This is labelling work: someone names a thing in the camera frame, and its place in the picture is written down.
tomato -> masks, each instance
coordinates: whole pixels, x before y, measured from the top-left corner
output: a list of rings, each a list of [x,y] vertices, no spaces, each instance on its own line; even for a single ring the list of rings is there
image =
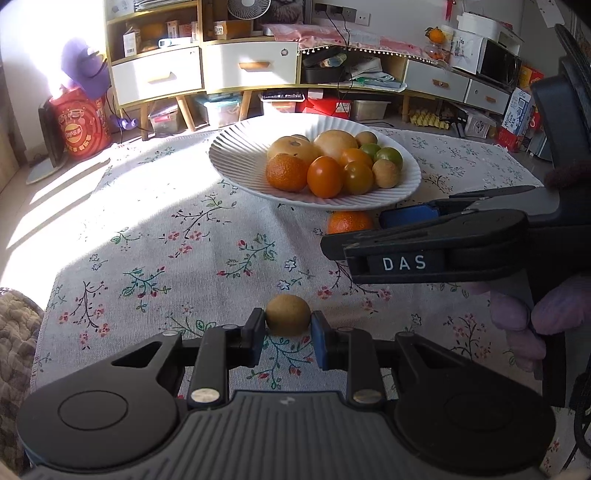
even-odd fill
[[[334,158],[318,157],[308,168],[308,187],[322,199],[336,197],[343,188],[343,168]]]
[[[342,167],[346,167],[347,163],[352,161],[360,161],[365,163],[369,168],[374,166],[374,161],[364,151],[358,148],[345,148],[340,155],[339,163]]]
[[[345,167],[345,187],[353,195],[363,195],[374,186],[374,174],[363,162],[352,161]]]

metal screw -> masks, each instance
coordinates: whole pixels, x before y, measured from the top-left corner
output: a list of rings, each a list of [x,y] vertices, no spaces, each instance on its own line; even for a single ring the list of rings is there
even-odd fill
[[[191,392],[191,400],[197,403],[211,403],[218,400],[220,392],[214,388],[199,388]]]
[[[382,400],[382,394],[377,390],[367,388],[365,390],[359,390],[353,394],[353,400],[363,405],[373,405]]]

white fan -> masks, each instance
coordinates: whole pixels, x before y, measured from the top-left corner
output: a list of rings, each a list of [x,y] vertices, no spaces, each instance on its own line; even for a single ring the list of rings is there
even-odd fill
[[[228,11],[240,20],[254,20],[267,13],[271,0],[229,0]]]

plastic storage bin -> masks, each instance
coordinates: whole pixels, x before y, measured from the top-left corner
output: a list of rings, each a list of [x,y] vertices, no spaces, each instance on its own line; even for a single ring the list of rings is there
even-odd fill
[[[233,95],[224,100],[212,102],[207,97],[196,97],[195,104],[199,114],[214,128],[235,124],[240,118],[242,95]]]
[[[156,104],[148,118],[154,132],[159,134],[175,134],[181,128],[176,100],[174,102],[167,100],[163,104]]]
[[[296,103],[303,102],[303,100],[263,100],[262,95],[259,94],[262,103],[263,115],[276,115],[277,113],[295,113]]]
[[[356,122],[382,120],[386,115],[386,107],[390,103],[376,100],[354,100],[351,108],[351,118]]]

pink cloth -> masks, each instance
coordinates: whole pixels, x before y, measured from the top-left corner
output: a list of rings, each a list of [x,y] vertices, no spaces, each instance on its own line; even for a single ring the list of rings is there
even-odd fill
[[[429,56],[423,52],[422,48],[361,30],[349,29],[349,32],[347,32],[344,29],[339,29],[337,31],[335,27],[324,27],[322,25],[268,24],[264,26],[271,30],[276,40],[297,41],[301,49],[324,47],[326,45],[344,47],[343,37],[349,38],[348,35],[350,35],[350,47],[391,51],[429,60]]]

